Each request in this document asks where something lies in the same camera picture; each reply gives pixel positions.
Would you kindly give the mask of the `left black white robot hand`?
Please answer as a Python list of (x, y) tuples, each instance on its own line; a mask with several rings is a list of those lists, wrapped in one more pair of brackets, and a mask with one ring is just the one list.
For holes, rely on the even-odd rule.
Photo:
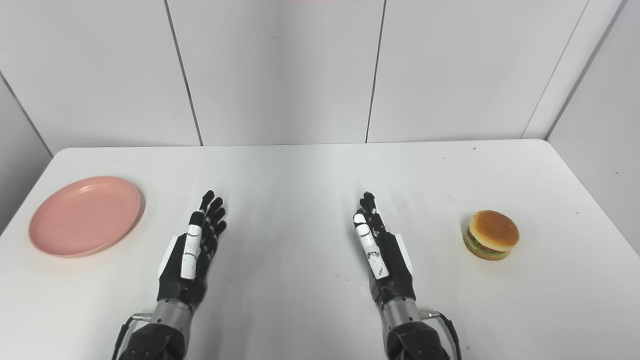
[(226, 230), (224, 201), (208, 190), (199, 209), (192, 212), (187, 230), (167, 249), (158, 276), (157, 301), (176, 300), (189, 309), (201, 305), (207, 291), (207, 274)]

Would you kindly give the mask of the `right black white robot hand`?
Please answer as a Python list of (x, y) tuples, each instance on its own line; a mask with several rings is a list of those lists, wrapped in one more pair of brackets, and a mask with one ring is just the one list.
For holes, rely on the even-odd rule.
[(373, 277), (370, 290), (375, 303), (382, 308), (397, 298), (416, 300), (406, 248), (398, 235), (387, 230), (373, 193), (363, 193), (352, 221)]

